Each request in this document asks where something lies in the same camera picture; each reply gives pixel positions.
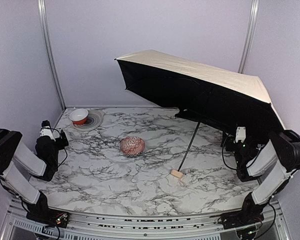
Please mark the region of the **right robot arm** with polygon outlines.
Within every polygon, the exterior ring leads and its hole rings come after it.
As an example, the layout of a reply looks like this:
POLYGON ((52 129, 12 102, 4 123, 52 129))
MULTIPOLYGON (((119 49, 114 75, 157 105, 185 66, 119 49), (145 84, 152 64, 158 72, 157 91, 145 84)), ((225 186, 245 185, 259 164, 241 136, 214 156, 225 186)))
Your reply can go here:
POLYGON ((293 130, 271 131, 268 143, 249 162, 249 177, 261 177, 261 184, 243 200, 240 210, 223 213, 219 223, 224 229, 241 227, 264 220, 263 210, 271 199, 300 170, 300 135, 293 130))

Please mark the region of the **red patterned bowl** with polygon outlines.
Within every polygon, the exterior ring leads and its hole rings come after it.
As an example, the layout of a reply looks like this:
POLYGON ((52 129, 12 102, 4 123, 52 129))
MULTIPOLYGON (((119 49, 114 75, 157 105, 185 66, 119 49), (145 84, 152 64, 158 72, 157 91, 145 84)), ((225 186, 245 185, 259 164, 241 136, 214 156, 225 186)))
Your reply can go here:
POLYGON ((128 157, 135 157, 145 149, 145 142, 138 136, 128 136, 121 140, 120 150, 128 157))

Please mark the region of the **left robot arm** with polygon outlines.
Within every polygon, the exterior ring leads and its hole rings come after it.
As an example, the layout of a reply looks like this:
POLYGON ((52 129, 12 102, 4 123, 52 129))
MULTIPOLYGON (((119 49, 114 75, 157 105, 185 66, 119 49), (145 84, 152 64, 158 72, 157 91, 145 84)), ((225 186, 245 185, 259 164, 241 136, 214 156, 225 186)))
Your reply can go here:
POLYGON ((4 182, 4 189, 21 199, 27 219, 49 226, 67 227, 70 214, 50 208, 46 195, 31 185, 18 167, 23 167, 36 179, 49 182, 60 166, 59 151, 68 145, 63 130, 54 137, 50 127, 43 127, 36 140, 35 151, 31 151, 23 142, 21 132, 0 128, 0 182, 4 182))

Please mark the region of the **cream and black umbrella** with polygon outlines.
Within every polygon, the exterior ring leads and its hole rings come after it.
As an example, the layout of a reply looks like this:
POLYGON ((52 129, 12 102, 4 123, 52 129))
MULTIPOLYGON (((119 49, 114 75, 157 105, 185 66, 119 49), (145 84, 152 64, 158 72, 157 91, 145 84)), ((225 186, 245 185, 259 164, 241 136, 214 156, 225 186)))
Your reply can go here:
POLYGON ((271 131, 284 130, 267 89, 257 76, 240 74, 197 63, 155 50, 118 57, 125 88, 163 108, 177 108, 178 118, 201 122, 223 133, 235 135, 244 127, 247 150, 230 146, 238 161, 242 182, 256 180, 248 169, 255 147, 269 141, 271 131))

